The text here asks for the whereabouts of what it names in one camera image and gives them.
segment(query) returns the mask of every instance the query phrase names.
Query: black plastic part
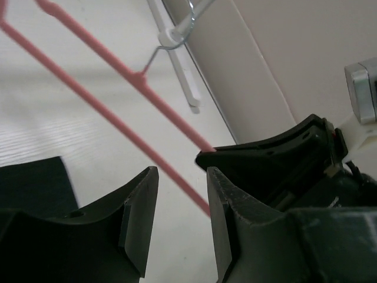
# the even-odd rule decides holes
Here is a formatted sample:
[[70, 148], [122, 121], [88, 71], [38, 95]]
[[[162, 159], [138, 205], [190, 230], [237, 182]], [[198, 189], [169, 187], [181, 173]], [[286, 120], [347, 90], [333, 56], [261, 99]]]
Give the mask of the black plastic part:
[[354, 176], [340, 170], [333, 177], [325, 176], [290, 208], [340, 208], [360, 205], [360, 184]]
[[136, 283], [145, 274], [158, 189], [149, 167], [65, 218], [0, 210], [1, 282]]
[[311, 115], [271, 139], [200, 152], [196, 163], [204, 170], [219, 168], [237, 187], [275, 207], [288, 194], [304, 195], [329, 166], [341, 166], [348, 151], [341, 131], [332, 129]]
[[78, 209], [61, 158], [0, 167], [1, 208], [22, 208], [38, 218], [63, 217]]
[[219, 283], [377, 282], [376, 208], [279, 212], [207, 171]]

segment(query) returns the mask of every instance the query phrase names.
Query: black fabric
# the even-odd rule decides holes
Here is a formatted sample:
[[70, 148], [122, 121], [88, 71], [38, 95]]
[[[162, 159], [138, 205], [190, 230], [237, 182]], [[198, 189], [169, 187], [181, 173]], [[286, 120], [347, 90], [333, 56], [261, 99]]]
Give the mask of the black fabric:
[[0, 209], [18, 208], [39, 218], [78, 209], [60, 157], [0, 167]]

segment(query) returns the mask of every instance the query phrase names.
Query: small hole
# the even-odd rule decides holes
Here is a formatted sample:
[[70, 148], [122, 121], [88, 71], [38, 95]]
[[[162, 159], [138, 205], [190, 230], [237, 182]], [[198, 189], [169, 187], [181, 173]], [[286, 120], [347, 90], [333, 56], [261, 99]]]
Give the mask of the small hole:
[[76, 217], [80, 217], [80, 216], [84, 216], [85, 213], [80, 211], [80, 210], [76, 210], [76, 211], [73, 211], [71, 212], [70, 214], [68, 214], [68, 218], [76, 218]]

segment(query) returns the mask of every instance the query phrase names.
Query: white wall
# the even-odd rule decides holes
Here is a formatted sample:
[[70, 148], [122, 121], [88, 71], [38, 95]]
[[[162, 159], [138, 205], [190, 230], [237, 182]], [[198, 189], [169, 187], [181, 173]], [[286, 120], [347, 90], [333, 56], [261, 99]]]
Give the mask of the white wall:
[[[188, 13], [186, 0], [164, 2], [176, 21]], [[217, 0], [190, 49], [237, 141], [250, 142], [312, 113], [343, 121], [343, 69], [377, 56], [376, 14], [374, 0]], [[375, 157], [356, 162], [377, 177]]]

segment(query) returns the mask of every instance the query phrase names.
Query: white plastic clip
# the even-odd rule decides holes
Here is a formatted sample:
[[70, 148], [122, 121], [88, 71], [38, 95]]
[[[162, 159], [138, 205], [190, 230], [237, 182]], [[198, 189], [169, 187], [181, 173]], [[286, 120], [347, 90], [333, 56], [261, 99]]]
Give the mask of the white plastic clip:
[[348, 154], [343, 162], [353, 160], [361, 153], [377, 148], [377, 124], [361, 125], [352, 113], [339, 127], [342, 131]]

